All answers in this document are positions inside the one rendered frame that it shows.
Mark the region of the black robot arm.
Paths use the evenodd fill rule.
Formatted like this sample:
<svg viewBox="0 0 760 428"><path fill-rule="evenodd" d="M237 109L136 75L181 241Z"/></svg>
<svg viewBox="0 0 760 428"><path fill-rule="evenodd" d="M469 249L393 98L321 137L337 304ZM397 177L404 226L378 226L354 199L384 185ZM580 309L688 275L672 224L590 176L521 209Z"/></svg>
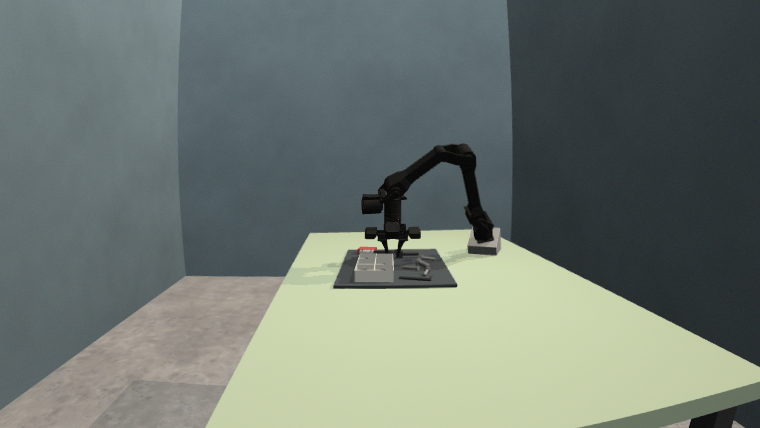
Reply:
<svg viewBox="0 0 760 428"><path fill-rule="evenodd" d="M449 152L445 152L443 148ZM451 154L451 152L453 154ZM494 241L493 232L490 231L493 229L494 225L480 204L478 187L475 177L476 155L471 150L471 148L464 143L459 145L437 145L407 169L395 172L394 174L388 176L384 180L384 184L378 189L378 194L363 194L361 201L362 214L379 214L383 209L385 214L400 214L401 200L407 200L407 197L404 196L404 193L409 189L415 180L420 178L440 162L447 162L462 166L461 168L464 171L464 174L462 173L464 183L466 179L465 186L468 198L468 205L464 206L465 215L470 225L473 225L475 240L477 240L479 244ZM470 219L466 211L468 212ZM385 218L384 232L385 238L388 240L400 239L400 235L406 235L406 224L401 224L400 218L396 218L395 221L390 221L389 218Z"/></svg>

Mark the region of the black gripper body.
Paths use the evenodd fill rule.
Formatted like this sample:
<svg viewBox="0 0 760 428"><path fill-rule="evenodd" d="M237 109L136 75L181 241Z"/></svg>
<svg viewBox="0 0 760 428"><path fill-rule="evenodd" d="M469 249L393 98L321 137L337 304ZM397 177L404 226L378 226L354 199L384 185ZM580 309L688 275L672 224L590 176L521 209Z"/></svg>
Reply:
<svg viewBox="0 0 760 428"><path fill-rule="evenodd" d="M384 213L384 222L385 222L385 218L389 218L390 221L395 221L396 218L400 218L400 223L401 223L401 213L395 214L395 215ZM421 239L421 231L419 227L409 227L409 228L408 230L406 230L406 235L400 235L400 239L408 239L409 231L410 231L409 237L411 239ZM375 239L376 236L378 237L378 239L385 239L384 230L377 230L377 227L367 227L365 229L365 239Z"/></svg>

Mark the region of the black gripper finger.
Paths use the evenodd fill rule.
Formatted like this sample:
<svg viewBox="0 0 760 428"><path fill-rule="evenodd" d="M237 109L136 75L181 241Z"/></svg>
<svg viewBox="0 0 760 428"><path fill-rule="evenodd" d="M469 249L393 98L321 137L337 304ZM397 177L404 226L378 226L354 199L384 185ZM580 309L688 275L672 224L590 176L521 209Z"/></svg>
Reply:
<svg viewBox="0 0 760 428"><path fill-rule="evenodd" d="M399 256L401 248L402 248L402 246L403 246L403 244L404 244L405 241L408 241L408 239L399 239L399 241L398 241L398 249L397 249L397 256Z"/></svg>
<svg viewBox="0 0 760 428"><path fill-rule="evenodd" d="M377 239L377 240L378 240L378 241L381 241L381 243L382 243L382 244L383 244L383 246L384 246L384 249L385 249L385 252L386 252L386 254L388 254L388 244L387 244L387 239L385 238L385 239ZM386 241L385 241L385 240L386 240Z"/></svg>

